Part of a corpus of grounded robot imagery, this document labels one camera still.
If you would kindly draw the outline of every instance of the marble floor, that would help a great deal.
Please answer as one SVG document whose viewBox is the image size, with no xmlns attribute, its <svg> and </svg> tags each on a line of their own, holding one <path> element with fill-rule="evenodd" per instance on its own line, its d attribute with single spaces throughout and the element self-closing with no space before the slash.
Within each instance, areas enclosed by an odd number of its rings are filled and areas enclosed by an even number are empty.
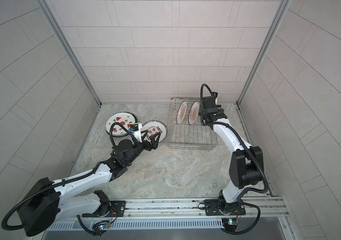
<svg viewBox="0 0 341 240">
<path fill-rule="evenodd" d="M 233 103 L 222 108 L 232 126 L 244 138 L 245 133 Z M 167 124 L 169 104 L 104 104 L 96 117 L 85 146 L 71 175 L 93 168 L 97 162 L 110 158 L 112 144 L 105 131 L 107 119 L 119 112 L 136 115 L 141 123 L 161 121 Z M 116 144 L 122 139 L 115 138 Z M 107 184 L 95 186 L 84 194 L 103 190 L 111 199 L 217 197 L 226 187 L 231 153 L 217 136 L 217 147 L 211 151 L 169 149 L 166 139 L 156 150 L 143 151 L 121 177 Z M 249 192 L 247 195 L 262 195 Z"/>
</svg>

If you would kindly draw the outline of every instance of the plate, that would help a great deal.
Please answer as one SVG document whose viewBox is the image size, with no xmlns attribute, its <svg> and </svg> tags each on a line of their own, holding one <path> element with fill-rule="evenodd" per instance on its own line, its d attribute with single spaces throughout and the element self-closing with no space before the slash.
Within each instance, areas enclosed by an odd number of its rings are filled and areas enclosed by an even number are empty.
<svg viewBox="0 0 341 240">
<path fill-rule="evenodd" d="M 132 113 L 116 113 L 115 115 L 111 116 L 105 123 L 105 130 L 108 134 L 110 126 L 114 122 L 119 122 L 126 129 L 129 129 L 131 124 L 137 122 L 137 118 Z M 112 132 L 113 137 L 123 137 L 128 135 L 128 133 L 125 132 L 124 129 L 122 129 L 119 125 L 115 125 L 113 128 L 114 128 Z"/>
<path fill-rule="evenodd" d="M 141 131 L 145 130 L 148 130 L 148 134 L 144 140 L 147 140 L 149 142 L 150 142 L 149 137 L 155 135 L 158 132 L 161 132 L 160 139 L 158 140 L 158 142 L 162 142 L 164 138 L 167 136 L 167 128 L 162 122 L 159 121 L 150 121 L 145 123 L 142 126 Z"/>
<path fill-rule="evenodd" d="M 193 123 L 196 122 L 197 117 L 199 116 L 199 102 L 195 101 L 192 106 L 191 109 L 189 110 L 189 116 L 188 116 L 188 123 L 189 125 L 193 125 Z"/>
<path fill-rule="evenodd" d="M 183 121 L 185 117 L 186 112 L 187 112 L 187 101 L 183 101 L 180 104 L 179 110 L 177 111 L 177 120 L 176 120 L 177 124 L 181 124 L 181 122 Z"/>
</svg>

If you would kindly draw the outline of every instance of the black cable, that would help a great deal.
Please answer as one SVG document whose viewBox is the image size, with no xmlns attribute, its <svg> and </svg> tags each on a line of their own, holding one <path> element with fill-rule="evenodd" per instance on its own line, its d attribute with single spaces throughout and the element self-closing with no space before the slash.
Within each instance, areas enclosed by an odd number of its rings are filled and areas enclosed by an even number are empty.
<svg viewBox="0 0 341 240">
<path fill-rule="evenodd" d="M 247 229 L 245 229 L 245 230 L 243 230 L 243 231 L 239 231 L 239 232 L 230 232 L 230 231 L 226 231 L 225 229 L 222 229 L 222 228 L 221 228 L 221 231 L 223 231 L 224 233 L 229 233 L 229 234 L 232 234 L 232 235 L 244 234 L 244 233 L 246 233 L 246 232 L 249 232 L 252 228 L 254 228 L 254 227 L 256 226 L 257 222 L 258 222 L 259 219 L 260 219 L 261 210 L 260 210 L 260 208 L 259 208 L 258 206 L 254 205 L 254 204 L 247 203 L 247 202 L 243 202 L 241 199 L 238 200 L 238 202 L 239 202 L 240 204 L 244 204 L 244 205 L 247 205 L 247 206 L 256 208 L 256 209 L 257 209 L 257 217 L 256 217 L 256 220 L 252 223 L 252 225 L 251 225 L 249 228 L 247 228 Z"/>
<path fill-rule="evenodd" d="M 3 218 L 2 222 L 1 222 L 1 228 L 3 228 L 4 230 L 7 230 L 7 231 L 12 231 L 12 230 L 17 230 L 17 229 L 21 229 L 23 228 L 22 225 L 16 225 L 16 226 L 10 226 L 8 225 L 8 220 L 10 218 L 10 216 L 15 212 L 17 211 L 22 205 L 24 205 L 27 201 L 29 201 L 30 199 L 34 198 L 35 196 L 39 195 L 39 194 L 42 194 L 48 190 L 51 190 L 55 187 L 58 187 L 58 186 L 62 186 L 62 185 L 65 185 L 65 184 L 69 184 L 71 182 L 75 182 L 75 181 L 78 181 L 78 180 L 81 180 L 81 179 L 84 179 L 92 174 L 94 174 L 96 172 L 96 170 L 98 169 L 98 167 L 100 166 L 100 164 L 102 164 L 103 162 L 98 162 L 96 164 L 96 166 L 92 169 L 92 171 L 90 171 L 89 173 L 85 174 L 85 175 L 82 175 L 82 176 L 79 176 L 79 177 L 75 177 L 73 179 L 69 179 L 69 180 L 66 180 L 66 181 L 62 181 L 62 182 L 59 182 L 59 183 L 56 183 L 56 184 L 52 184 L 50 186 L 47 186 L 41 190 L 39 190 L 38 192 L 30 195 L 29 197 L 26 197 L 24 198 L 21 202 L 19 202 L 18 204 L 16 204 L 6 215 L 5 217 Z"/>
</svg>

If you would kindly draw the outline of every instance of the wire rack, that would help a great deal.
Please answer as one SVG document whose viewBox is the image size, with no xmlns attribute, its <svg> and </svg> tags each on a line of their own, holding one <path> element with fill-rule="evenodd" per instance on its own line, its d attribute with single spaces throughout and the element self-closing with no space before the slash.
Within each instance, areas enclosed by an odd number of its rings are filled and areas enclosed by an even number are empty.
<svg viewBox="0 0 341 240">
<path fill-rule="evenodd" d="M 193 125 L 188 124 L 189 110 L 195 101 L 199 98 L 171 98 L 168 115 L 168 146 L 171 149 L 183 150 L 212 150 L 217 146 L 217 136 L 209 127 L 202 126 L 200 117 Z M 177 113 L 180 104 L 187 101 L 186 115 L 181 122 L 177 124 Z"/>
</svg>

